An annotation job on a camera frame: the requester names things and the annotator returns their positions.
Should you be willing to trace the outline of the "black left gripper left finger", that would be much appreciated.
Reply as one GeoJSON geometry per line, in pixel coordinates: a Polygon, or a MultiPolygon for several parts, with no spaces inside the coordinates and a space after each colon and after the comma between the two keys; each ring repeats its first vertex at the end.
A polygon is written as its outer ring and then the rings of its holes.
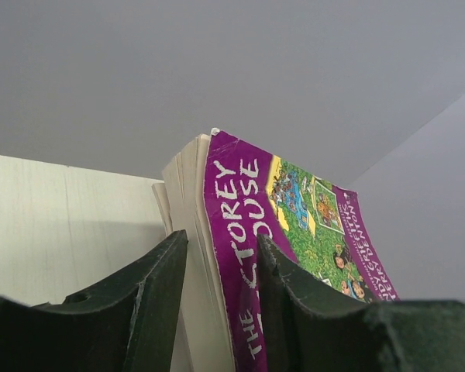
{"type": "Polygon", "coordinates": [[[169,371],[187,247],[173,232],[58,305],[0,296],[0,371],[169,371]]]}

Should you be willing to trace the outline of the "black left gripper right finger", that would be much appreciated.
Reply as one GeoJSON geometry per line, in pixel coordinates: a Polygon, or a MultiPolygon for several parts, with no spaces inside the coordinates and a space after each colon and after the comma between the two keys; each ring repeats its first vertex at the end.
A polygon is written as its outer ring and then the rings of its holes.
{"type": "Polygon", "coordinates": [[[257,265],[270,371],[465,371],[465,302],[358,301],[265,235],[257,265]]]}

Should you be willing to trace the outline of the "purple Treehouse paperback book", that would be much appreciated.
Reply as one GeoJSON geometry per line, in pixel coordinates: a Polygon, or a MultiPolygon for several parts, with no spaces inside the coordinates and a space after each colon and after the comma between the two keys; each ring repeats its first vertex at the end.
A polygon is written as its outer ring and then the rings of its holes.
{"type": "Polygon", "coordinates": [[[221,129],[164,168],[173,230],[188,235],[181,314],[194,371],[265,371],[257,238],[358,301],[398,299],[356,192],[221,129]]]}

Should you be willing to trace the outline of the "blue Treehouse paperback book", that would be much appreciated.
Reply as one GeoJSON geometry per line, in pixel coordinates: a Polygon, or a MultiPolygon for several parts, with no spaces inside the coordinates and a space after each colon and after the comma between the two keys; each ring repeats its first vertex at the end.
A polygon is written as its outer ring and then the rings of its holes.
{"type": "Polygon", "coordinates": [[[164,182],[157,182],[153,184],[152,190],[157,201],[157,206],[159,208],[162,221],[164,223],[166,234],[170,235],[173,232],[173,225],[170,214],[171,208],[164,182]]]}

